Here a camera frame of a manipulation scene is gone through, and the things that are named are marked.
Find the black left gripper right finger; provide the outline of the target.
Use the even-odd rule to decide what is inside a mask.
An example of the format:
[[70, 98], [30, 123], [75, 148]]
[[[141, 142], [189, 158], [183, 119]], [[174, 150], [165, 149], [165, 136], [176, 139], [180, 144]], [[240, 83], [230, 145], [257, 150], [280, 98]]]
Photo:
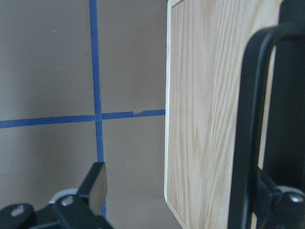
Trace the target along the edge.
[[295, 187], [275, 183], [263, 170], [250, 173], [250, 209], [257, 229], [303, 229], [305, 193]]

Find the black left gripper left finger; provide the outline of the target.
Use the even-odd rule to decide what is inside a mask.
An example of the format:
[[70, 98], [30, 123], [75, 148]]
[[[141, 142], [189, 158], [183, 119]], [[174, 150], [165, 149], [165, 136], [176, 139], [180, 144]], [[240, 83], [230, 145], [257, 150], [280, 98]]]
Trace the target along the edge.
[[95, 162], [77, 189], [63, 190], [40, 210], [28, 203], [0, 210], [2, 229], [111, 229], [101, 215], [107, 194], [106, 166]]

